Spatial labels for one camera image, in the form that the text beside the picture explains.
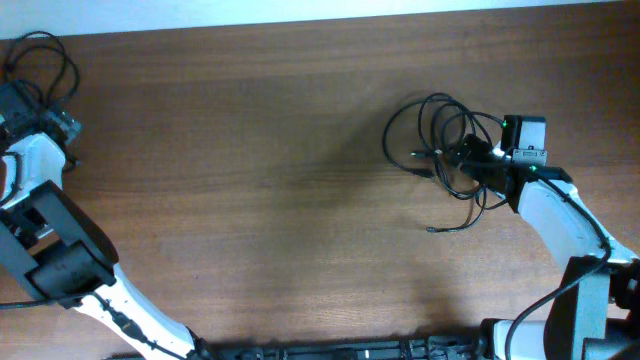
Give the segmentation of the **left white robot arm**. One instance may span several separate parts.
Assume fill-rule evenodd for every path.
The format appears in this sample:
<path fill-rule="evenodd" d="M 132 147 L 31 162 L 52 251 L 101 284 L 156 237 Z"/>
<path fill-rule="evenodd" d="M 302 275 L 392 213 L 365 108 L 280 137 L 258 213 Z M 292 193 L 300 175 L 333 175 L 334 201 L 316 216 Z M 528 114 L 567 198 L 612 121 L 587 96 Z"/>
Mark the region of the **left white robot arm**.
<path fill-rule="evenodd" d="M 1 264 L 31 297 L 89 316 L 145 359 L 212 359 L 126 277 L 106 234 L 63 191 L 66 147 L 81 126 L 27 87 L 1 87 Z"/>

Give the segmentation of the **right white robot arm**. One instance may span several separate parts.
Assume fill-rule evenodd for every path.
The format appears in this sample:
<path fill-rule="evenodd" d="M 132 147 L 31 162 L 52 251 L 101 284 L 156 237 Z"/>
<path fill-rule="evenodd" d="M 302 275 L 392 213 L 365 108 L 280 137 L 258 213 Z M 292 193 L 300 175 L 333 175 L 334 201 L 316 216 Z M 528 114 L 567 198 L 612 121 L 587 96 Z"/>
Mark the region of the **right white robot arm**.
<path fill-rule="evenodd" d="M 467 134 L 450 162 L 504 197 L 540 236 L 563 277 L 515 319 L 484 321 L 481 357 L 638 358 L 638 255 L 594 217 L 563 169 L 547 166 L 544 118 L 507 115 L 500 125 L 498 144 Z"/>

